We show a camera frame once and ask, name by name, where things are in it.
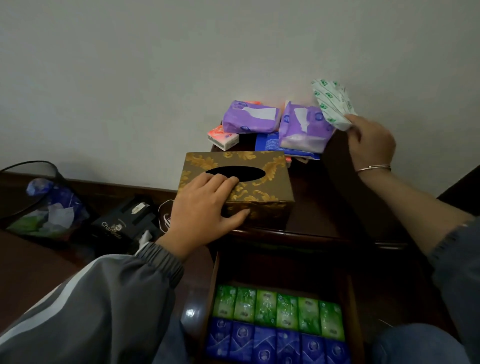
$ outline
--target wall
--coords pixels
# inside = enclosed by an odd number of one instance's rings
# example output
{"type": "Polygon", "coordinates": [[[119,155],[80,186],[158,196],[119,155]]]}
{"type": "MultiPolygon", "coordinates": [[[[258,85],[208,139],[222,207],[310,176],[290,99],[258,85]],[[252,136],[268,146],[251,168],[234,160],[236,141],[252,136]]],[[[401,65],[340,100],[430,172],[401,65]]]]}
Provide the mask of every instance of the wall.
{"type": "Polygon", "coordinates": [[[0,167],[175,189],[232,100],[310,102],[323,77],[439,194],[480,161],[480,3],[453,3],[3,0],[0,167]]]}

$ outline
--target white and green wrapper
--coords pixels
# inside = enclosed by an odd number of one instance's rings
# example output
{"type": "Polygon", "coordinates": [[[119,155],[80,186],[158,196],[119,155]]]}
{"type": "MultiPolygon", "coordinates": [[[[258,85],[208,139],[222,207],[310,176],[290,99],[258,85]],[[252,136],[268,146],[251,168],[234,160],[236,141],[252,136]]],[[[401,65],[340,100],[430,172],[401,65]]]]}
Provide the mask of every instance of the white and green wrapper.
{"type": "Polygon", "coordinates": [[[344,86],[336,81],[313,80],[313,94],[329,123],[339,130],[347,131],[351,126],[345,114],[355,114],[344,86]]]}

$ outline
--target hand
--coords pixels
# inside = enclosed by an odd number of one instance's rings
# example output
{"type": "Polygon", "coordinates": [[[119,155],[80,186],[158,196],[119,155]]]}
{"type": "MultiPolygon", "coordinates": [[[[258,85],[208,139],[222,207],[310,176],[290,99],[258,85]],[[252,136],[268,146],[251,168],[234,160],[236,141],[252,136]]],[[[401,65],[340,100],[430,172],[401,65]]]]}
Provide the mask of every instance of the hand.
{"type": "Polygon", "coordinates": [[[242,210],[229,218],[222,217],[220,211],[238,182],[237,177],[205,172],[195,177],[175,198],[170,228],[156,243],[183,260],[195,248],[236,229],[250,210],[242,210]]]}
{"type": "MultiPolygon", "coordinates": [[[[379,123],[357,115],[345,115],[353,127],[347,131],[348,147],[355,170],[379,164],[390,164],[395,153],[395,139],[379,123]]],[[[365,170],[359,173],[363,178],[371,172],[385,172],[386,169],[365,170]]]]}

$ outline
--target bracelet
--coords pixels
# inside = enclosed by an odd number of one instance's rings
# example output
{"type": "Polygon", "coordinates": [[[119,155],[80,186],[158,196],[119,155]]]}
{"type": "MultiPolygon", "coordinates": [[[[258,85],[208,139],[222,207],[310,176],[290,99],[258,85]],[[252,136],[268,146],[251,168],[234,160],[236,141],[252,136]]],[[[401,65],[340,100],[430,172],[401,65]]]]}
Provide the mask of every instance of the bracelet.
{"type": "Polygon", "coordinates": [[[363,170],[374,170],[377,168],[387,168],[388,170],[392,170],[389,164],[378,164],[376,166],[368,166],[367,168],[362,168],[356,172],[359,173],[359,172],[362,172],[363,170]]]}

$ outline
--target oval opening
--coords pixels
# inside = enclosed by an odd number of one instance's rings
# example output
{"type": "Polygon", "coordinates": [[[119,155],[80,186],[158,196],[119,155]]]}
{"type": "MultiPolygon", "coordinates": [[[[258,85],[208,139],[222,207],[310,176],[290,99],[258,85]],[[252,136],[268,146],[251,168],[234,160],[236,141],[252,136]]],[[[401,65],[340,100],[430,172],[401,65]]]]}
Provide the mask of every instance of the oval opening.
{"type": "Polygon", "coordinates": [[[223,174],[225,177],[237,177],[240,182],[254,181],[259,178],[262,178],[265,175],[265,171],[256,167],[248,166],[225,166],[217,167],[211,170],[208,170],[207,173],[210,174],[223,174]]]}

